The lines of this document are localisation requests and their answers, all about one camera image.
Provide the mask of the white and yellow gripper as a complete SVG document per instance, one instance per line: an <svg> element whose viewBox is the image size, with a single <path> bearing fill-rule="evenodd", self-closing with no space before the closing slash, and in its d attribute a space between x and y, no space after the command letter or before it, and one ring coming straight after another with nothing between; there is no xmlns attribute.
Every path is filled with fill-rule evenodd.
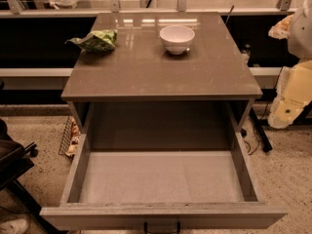
<svg viewBox="0 0 312 234"><path fill-rule="evenodd" d="M286 16L268 31L276 39L289 37L293 15ZM294 67L283 67L268 116L268 124L274 129L284 129L312 101L312 60L301 61Z"/></svg>

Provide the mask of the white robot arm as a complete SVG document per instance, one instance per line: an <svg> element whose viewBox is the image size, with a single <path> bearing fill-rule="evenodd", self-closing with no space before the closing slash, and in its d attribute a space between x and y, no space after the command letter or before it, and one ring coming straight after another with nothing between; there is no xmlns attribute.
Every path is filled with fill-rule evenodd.
<svg viewBox="0 0 312 234"><path fill-rule="evenodd" d="M288 51L299 58L293 67L283 67L268 116L269 126L291 125L312 101L312 0L304 0L293 15L272 26L268 35L288 40Z"/></svg>

